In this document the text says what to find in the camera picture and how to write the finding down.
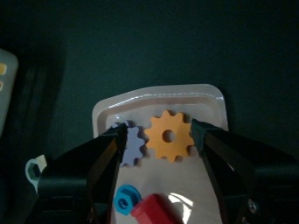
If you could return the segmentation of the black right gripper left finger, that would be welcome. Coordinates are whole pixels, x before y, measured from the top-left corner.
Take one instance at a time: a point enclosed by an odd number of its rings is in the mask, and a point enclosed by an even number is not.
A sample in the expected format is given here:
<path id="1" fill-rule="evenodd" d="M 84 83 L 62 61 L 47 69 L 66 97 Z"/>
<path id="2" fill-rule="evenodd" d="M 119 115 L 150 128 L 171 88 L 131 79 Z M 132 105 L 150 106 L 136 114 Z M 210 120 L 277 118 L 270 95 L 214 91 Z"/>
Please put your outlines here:
<path id="1" fill-rule="evenodd" d="M 24 224 L 110 224 L 126 145 L 122 123 L 51 162 L 46 157 L 27 162 L 38 200 Z"/>

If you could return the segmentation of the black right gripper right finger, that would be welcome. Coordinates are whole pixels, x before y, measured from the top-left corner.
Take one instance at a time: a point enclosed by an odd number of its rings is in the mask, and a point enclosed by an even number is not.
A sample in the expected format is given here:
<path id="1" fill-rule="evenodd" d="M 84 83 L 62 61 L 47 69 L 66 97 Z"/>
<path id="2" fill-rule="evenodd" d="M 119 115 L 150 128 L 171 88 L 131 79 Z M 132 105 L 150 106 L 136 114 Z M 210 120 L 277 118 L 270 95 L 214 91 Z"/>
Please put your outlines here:
<path id="1" fill-rule="evenodd" d="M 299 224 L 299 160 L 207 122 L 191 137 L 219 202 L 223 224 Z"/>

